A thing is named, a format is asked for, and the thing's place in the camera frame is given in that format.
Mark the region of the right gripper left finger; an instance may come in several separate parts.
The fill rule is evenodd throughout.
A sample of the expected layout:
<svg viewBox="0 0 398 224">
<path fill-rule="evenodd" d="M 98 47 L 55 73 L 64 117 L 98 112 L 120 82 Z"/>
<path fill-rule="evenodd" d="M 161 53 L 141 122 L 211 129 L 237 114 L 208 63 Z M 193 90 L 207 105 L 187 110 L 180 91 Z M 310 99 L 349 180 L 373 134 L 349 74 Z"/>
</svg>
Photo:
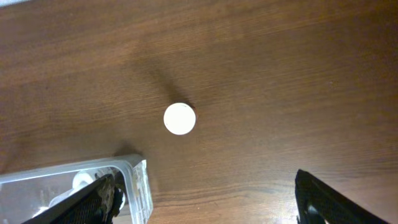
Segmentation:
<svg viewBox="0 0 398 224">
<path fill-rule="evenodd" d="M 110 224 L 122 197 L 114 177 L 106 174 L 24 224 Z"/>
</svg>

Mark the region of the dark bottle white cap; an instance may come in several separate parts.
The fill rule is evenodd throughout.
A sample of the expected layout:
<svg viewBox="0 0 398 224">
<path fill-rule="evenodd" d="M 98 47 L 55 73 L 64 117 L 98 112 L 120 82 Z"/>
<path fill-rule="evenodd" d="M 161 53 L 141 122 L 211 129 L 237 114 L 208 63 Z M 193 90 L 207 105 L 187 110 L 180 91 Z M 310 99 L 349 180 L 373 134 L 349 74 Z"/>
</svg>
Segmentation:
<svg viewBox="0 0 398 224">
<path fill-rule="evenodd" d="M 106 174 L 111 174 L 114 177 L 116 187 L 120 192 L 123 193 L 121 206 L 119 208 L 122 210 L 126 203 L 126 188 L 124 186 L 124 177 L 119 169 L 113 167 L 104 167 L 99 169 L 81 170 L 74 176 L 72 188 L 75 190 L 86 187 Z"/>
</svg>

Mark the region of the white spray bottle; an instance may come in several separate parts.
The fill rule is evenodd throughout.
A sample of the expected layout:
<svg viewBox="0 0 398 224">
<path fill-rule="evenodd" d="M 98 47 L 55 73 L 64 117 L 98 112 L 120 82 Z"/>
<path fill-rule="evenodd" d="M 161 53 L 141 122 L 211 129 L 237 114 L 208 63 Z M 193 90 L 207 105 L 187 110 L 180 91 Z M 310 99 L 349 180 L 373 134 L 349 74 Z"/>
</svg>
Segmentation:
<svg viewBox="0 0 398 224">
<path fill-rule="evenodd" d="M 81 190 L 82 188 L 86 187 L 88 184 L 87 183 L 82 183 L 77 185 L 76 187 L 73 187 L 70 190 L 67 190 L 66 192 L 56 196 L 55 198 L 53 198 L 48 206 L 44 206 L 44 207 L 40 207 L 39 211 L 36 212 L 32 217 L 36 217 L 38 215 L 40 215 L 41 213 L 43 213 L 44 211 L 48 210 L 49 208 L 55 206 L 56 204 L 60 203 L 61 201 L 65 200 L 66 198 L 68 198 L 69 196 L 73 195 L 74 193 L 76 193 L 77 191 Z"/>
</svg>

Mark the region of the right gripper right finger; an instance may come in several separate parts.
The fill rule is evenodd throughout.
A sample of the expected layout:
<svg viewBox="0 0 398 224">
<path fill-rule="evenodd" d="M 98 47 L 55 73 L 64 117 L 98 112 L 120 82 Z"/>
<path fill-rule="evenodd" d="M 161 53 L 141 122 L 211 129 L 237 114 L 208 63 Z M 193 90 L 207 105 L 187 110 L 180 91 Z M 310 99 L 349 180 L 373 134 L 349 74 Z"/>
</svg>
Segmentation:
<svg viewBox="0 0 398 224">
<path fill-rule="evenodd" d="M 299 224 L 386 222 L 302 169 L 295 177 L 295 198 Z"/>
</svg>

